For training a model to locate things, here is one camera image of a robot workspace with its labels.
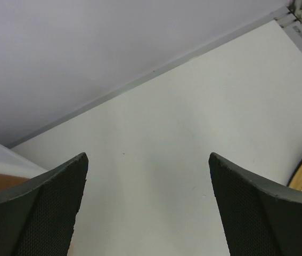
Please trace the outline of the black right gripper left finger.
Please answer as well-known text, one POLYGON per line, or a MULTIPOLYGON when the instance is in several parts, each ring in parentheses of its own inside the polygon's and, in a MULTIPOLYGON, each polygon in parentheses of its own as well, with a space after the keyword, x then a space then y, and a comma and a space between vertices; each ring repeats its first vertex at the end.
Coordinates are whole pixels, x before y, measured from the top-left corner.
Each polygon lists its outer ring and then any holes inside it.
POLYGON ((0 255, 67 255, 87 171, 81 153, 0 191, 0 255))

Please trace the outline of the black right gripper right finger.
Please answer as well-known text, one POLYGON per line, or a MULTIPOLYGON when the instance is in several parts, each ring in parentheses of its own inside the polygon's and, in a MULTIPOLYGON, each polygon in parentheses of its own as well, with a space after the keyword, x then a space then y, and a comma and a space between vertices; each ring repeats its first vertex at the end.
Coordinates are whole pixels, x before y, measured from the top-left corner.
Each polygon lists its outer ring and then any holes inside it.
POLYGON ((217 153, 209 168, 230 255, 302 255, 302 191, 217 153))

